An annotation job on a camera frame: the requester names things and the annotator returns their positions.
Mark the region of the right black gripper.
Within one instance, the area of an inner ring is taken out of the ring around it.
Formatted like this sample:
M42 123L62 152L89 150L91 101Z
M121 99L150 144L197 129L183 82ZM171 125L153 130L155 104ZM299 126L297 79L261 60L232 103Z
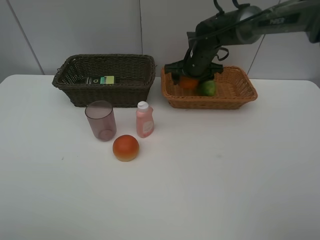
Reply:
M193 68L194 67L192 66L190 70L187 70L184 67L184 61L180 60L174 63L165 64L164 73L171 74L171 79L174 85L180 84L181 76L198 79L200 82L206 82L212 81L215 78L216 73L223 73L223 66L213 62L206 66L200 73L192 73Z

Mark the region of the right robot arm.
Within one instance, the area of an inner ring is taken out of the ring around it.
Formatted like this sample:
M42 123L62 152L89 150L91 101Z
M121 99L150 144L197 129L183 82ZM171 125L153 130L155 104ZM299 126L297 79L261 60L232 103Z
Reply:
M231 12L224 12L215 1L218 13L201 21L195 31L187 33L188 50L180 61L166 64L164 73L171 74L178 84L181 77L199 82L214 79L224 67L213 63L219 51L227 52L227 46L250 45L262 35L305 32L310 43L320 41L320 2L318 0L289 0L268 9L238 4Z

